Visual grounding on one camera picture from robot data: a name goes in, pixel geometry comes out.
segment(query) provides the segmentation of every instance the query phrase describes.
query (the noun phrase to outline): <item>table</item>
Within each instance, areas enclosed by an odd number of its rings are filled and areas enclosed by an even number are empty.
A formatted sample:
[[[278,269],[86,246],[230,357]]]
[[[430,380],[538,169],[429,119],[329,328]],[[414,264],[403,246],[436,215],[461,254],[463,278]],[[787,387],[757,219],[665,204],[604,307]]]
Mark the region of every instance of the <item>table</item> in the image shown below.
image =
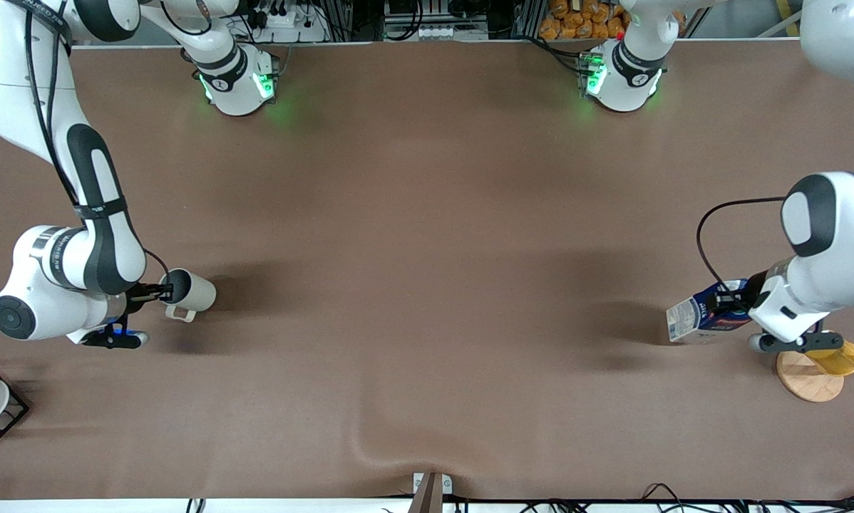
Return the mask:
[[[472,497],[854,494],[854,379],[809,405],[755,328],[661,345],[710,284],[701,214],[854,169],[854,87],[798,43],[679,43],[629,114],[527,43],[301,48],[243,118],[176,50],[73,65],[144,246],[219,299],[193,324],[146,306],[137,351],[0,335],[32,408],[0,499],[365,497],[423,470]],[[22,231],[69,223],[49,166],[0,140],[0,288]],[[729,278],[790,253],[778,205],[704,243]],[[827,326],[854,341],[854,311]]]

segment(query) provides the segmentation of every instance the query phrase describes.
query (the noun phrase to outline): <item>wire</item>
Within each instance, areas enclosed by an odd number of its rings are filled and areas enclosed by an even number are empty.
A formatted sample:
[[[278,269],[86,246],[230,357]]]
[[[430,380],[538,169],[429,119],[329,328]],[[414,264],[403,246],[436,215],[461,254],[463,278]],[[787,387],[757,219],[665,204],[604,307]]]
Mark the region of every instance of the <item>wire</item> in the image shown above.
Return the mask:
[[[62,16],[66,10],[66,3],[68,0],[63,0],[59,4],[59,16]],[[53,97],[56,96],[56,69],[59,66],[59,59],[56,58],[56,52],[59,52],[59,33],[53,34],[53,54],[52,54],[52,63],[50,65],[50,88],[48,90],[48,96],[46,96],[46,129],[49,130],[50,135],[53,135]]]
[[[538,39],[538,38],[532,38],[532,36],[516,36],[515,38],[516,39],[524,39],[525,41],[531,42],[533,45],[537,46],[538,48],[545,50],[545,52],[550,53],[550,55],[553,56],[553,58],[557,61],[557,64],[560,64],[562,67],[568,69],[569,71],[572,71],[573,73],[577,73],[578,75],[591,75],[591,73],[587,69],[574,68],[570,64],[567,64],[567,62],[564,62],[563,59],[560,58],[561,56],[567,56],[568,58],[579,58],[580,55],[578,54],[578,52],[577,53],[567,52],[565,50],[558,50],[556,48],[552,48],[552,46],[548,45],[548,43],[545,42],[544,40]]]
[[[210,30],[212,30],[212,20],[206,19],[206,21],[208,22],[208,27],[205,27],[205,29],[200,30],[199,32],[189,32],[183,27],[177,25],[177,22],[173,21],[173,18],[170,17],[170,13],[167,12],[167,6],[164,4],[163,1],[160,1],[160,10],[164,11],[164,16],[167,17],[167,21],[170,22],[170,25],[173,25],[174,29],[185,33],[185,35],[187,36],[202,36],[204,33],[208,33]]]
[[[244,22],[244,26],[247,27],[247,37],[250,38],[250,43],[255,44],[255,36],[253,35],[253,27],[251,27],[250,24],[247,22],[247,17],[241,16],[240,20],[242,22]]]
[[[195,501],[196,509],[192,510],[192,503]],[[205,499],[190,499],[186,502],[186,513],[202,513],[205,510]]]
[[[405,29],[405,32],[402,33],[401,36],[385,36],[385,39],[390,41],[404,41],[406,39],[410,39],[411,36],[414,36],[415,33],[421,30],[421,24],[424,20],[424,6],[421,3],[421,0],[411,0],[414,3],[414,10],[411,11],[411,25]]]
[[[319,19],[320,21],[326,22],[327,25],[329,25],[333,29],[341,32],[342,40],[346,40],[347,36],[352,35],[352,31],[346,29],[344,26],[338,26],[338,25],[335,25],[334,23],[332,23],[332,20],[329,18],[329,14],[326,13],[326,9],[322,9],[322,14],[319,13],[319,9],[317,9],[316,6],[313,6],[313,10],[316,12],[316,18],[317,19]],[[307,11],[306,9],[304,9],[303,11],[304,11],[304,16],[306,16],[307,19],[309,19],[309,17],[310,17],[309,11]]]
[[[46,152],[49,154],[50,162],[53,163],[53,168],[56,170],[56,176],[58,176],[59,181],[62,182],[63,189],[66,190],[66,195],[68,195],[69,201],[72,201],[72,204],[78,204],[78,196],[76,196],[75,189],[72,188],[72,184],[66,177],[66,173],[63,172],[62,167],[59,165],[59,159],[58,157],[56,157],[56,144],[53,143],[53,133],[52,131],[48,130],[48,126],[46,126],[46,121],[43,119],[43,111],[40,108],[40,92],[37,90],[37,78],[35,76],[34,68],[34,49],[32,48],[33,19],[34,16],[33,14],[31,14],[31,11],[27,11],[27,14],[25,15],[25,49],[27,54],[27,68],[29,69],[31,95],[34,97],[34,110],[37,113],[37,123],[40,124],[40,131],[41,135],[43,136],[43,145],[46,146]],[[53,52],[52,69],[53,76],[51,76],[50,82],[55,86],[56,52]]]
[[[147,254],[149,257],[152,257],[153,259],[155,259],[155,260],[157,261],[157,263],[158,263],[158,264],[160,264],[160,266],[162,267],[162,269],[164,269],[164,279],[166,279],[166,277],[170,275],[170,270],[169,270],[169,269],[167,269],[167,264],[166,264],[166,263],[164,263],[164,261],[163,261],[162,259],[160,259],[160,257],[159,257],[159,256],[157,256],[157,254],[152,253],[150,250],[147,250],[147,249],[145,249],[145,248],[143,247],[143,251],[144,251],[144,252],[145,252],[145,254]]]
[[[294,53],[294,45],[287,46],[287,55],[284,56],[284,65],[278,67],[278,77],[287,72],[287,64],[291,62],[291,54]]]
[[[718,282],[718,286],[721,289],[724,289],[725,292],[731,296],[731,299],[734,301],[734,305],[737,308],[740,308],[741,311],[749,311],[750,308],[744,306],[744,303],[741,302],[740,299],[737,299],[737,296],[734,296],[731,290],[728,290],[727,286],[724,285],[724,280],[718,276],[718,273],[715,272],[715,268],[711,266],[709,263],[708,257],[706,257],[706,252],[703,250],[703,225],[706,223],[706,219],[709,219],[710,215],[718,212],[719,210],[726,207],[734,207],[734,205],[738,204],[757,204],[757,202],[782,202],[785,201],[785,196],[770,196],[765,198],[752,198],[749,200],[736,200],[732,202],[723,202],[723,204],[715,205],[709,209],[709,212],[706,212],[703,217],[700,219],[700,224],[696,226],[696,249],[700,252],[700,259],[703,259],[703,263],[707,269],[709,269],[709,273],[715,278],[715,281]]]

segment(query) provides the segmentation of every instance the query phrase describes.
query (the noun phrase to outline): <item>green led light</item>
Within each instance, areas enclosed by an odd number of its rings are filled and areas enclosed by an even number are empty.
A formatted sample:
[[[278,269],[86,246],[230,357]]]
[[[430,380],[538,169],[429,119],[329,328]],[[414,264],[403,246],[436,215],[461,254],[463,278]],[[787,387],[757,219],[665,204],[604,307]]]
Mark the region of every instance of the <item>green led light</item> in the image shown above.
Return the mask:
[[[208,98],[209,101],[212,101],[212,91],[208,90],[208,84],[205,82],[205,77],[199,75],[199,82],[202,82],[202,88],[205,89],[205,97]]]
[[[607,77],[607,65],[602,63],[595,74],[589,77],[589,85],[587,85],[586,91],[589,91],[589,94],[598,94],[605,77]]]
[[[253,74],[253,81],[257,84],[257,88],[259,90],[259,94],[262,95],[263,98],[271,98],[274,94],[272,87],[272,79],[268,77],[268,75],[258,75],[257,73]]]

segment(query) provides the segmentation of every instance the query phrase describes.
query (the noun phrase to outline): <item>mug handle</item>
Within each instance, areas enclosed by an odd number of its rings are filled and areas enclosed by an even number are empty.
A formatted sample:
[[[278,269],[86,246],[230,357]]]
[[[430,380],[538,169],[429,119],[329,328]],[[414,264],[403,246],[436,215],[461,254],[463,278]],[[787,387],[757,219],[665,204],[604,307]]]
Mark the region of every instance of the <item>mug handle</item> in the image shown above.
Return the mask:
[[[186,317],[177,317],[176,315],[174,315],[174,313],[176,313],[176,311],[177,311],[176,305],[167,305],[167,309],[166,309],[166,311],[164,311],[164,315],[166,315],[168,318],[175,318],[175,319],[177,319],[177,321],[183,321],[183,322],[192,322],[192,320],[194,318],[196,318],[196,312],[195,311],[186,311]]]

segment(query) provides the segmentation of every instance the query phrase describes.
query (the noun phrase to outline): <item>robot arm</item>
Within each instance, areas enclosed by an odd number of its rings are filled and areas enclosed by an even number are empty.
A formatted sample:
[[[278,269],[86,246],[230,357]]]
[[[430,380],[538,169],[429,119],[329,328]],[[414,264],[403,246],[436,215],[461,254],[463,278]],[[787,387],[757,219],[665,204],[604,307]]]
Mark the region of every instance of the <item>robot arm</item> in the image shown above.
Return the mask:
[[[674,11],[700,9],[726,0],[620,0],[632,23],[620,41],[606,41],[592,52],[602,64],[587,82],[586,92],[619,113],[642,107],[655,94],[662,64],[677,40]]]
[[[806,1],[801,48],[814,66],[854,83],[854,0]],[[854,306],[854,172],[806,176],[788,192],[781,218],[795,256],[756,276],[765,282],[749,315],[766,335],[751,344],[765,350],[781,341],[801,351],[813,324]]]
[[[278,61],[255,46],[238,45],[220,16],[237,0],[149,0],[141,14],[176,39],[199,68],[208,100],[229,116],[253,113],[274,98]]]
[[[795,256],[767,270],[749,315],[776,340],[801,342],[829,313],[854,306],[854,172],[801,179],[782,204],[782,227]]]
[[[127,38],[139,24],[138,3],[19,4],[0,0],[0,136],[58,167],[82,225],[35,227],[19,238],[0,291],[0,331],[88,343],[134,311],[126,293],[143,275],[145,256],[107,145],[79,107],[61,43]],[[138,347],[147,336],[119,339]]]

